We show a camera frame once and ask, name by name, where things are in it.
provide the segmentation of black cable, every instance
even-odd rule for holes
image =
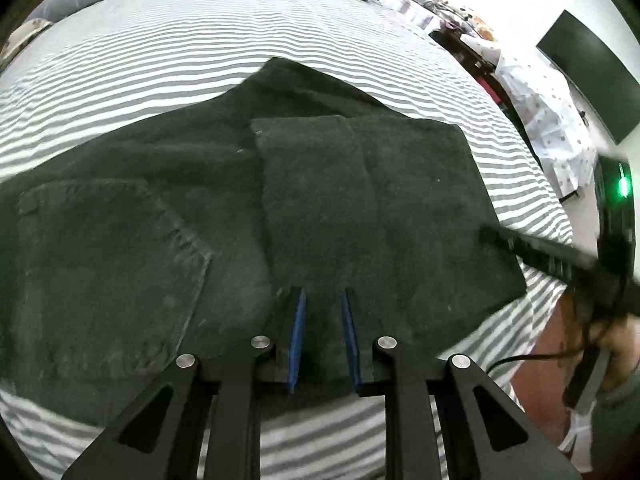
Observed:
[[[614,320],[611,319],[608,323],[608,325],[605,327],[605,329],[600,333],[600,335],[594,339],[593,341],[589,341],[589,332],[591,331],[591,324],[588,325],[588,327],[582,331],[582,338],[587,342],[586,344],[583,344],[582,346],[578,347],[578,348],[574,348],[572,350],[565,350],[563,352],[558,352],[556,354],[521,354],[521,355],[514,355],[511,357],[505,357],[504,359],[500,359],[498,361],[496,361],[494,364],[492,364],[491,366],[489,366],[488,370],[486,371],[487,374],[491,373],[492,370],[494,370],[494,368],[500,366],[500,365],[504,365],[507,363],[513,363],[514,361],[551,361],[554,359],[563,359],[565,357],[573,357],[578,355],[580,352],[584,352],[587,348],[587,346],[589,346],[590,344],[597,344],[600,342],[600,340],[602,339],[602,337],[609,331],[609,329],[611,328],[611,326],[613,325]]]

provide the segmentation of blue gripper pad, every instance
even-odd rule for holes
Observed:
[[[353,317],[351,317],[351,305],[345,291],[340,293],[340,304],[342,307],[344,344],[347,347],[347,361],[349,362],[349,375],[353,386],[358,390],[362,383],[362,378],[360,377],[360,351],[358,350],[358,339],[353,326]]]
[[[296,307],[296,319],[293,322],[291,343],[289,345],[289,375],[287,376],[287,389],[292,394],[298,382],[300,370],[300,355],[302,354],[302,339],[306,322],[306,292],[300,290],[298,306]]]

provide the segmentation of person's arm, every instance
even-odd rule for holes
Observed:
[[[602,330],[594,326],[591,338],[610,349],[612,359],[591,415],[591,465],[608,472],[631,450],[640,427],[640,319],[627,316],[600,336]]]

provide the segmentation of green light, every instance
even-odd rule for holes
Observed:
[[[629,180],[626,176],[620,179],[620,182],[618,183],[618,191],[624,198],[629,196]]]

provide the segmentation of striped bed sheet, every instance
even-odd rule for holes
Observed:
[[[0,179],[125,124],[216,97],[273,56],[340,78],[409,117],[457,124],[500,221],[571,241],[568,218],[513,125],[445,50],[375,1],[105,0],[80,10],[0,76]],[[442,358],[464,352],[486,369],[533,348],[563,285],[521,266],[527,295]],[[516,368],[493,374],[512,398]],[[17,397],[6,381],[0,414],[45,478],[60,478],[100,432]],[[380,398],[287,413],[262,425],[262,478],[382,476],[384,444]],[[446,476],[442,446],[440,459]]]

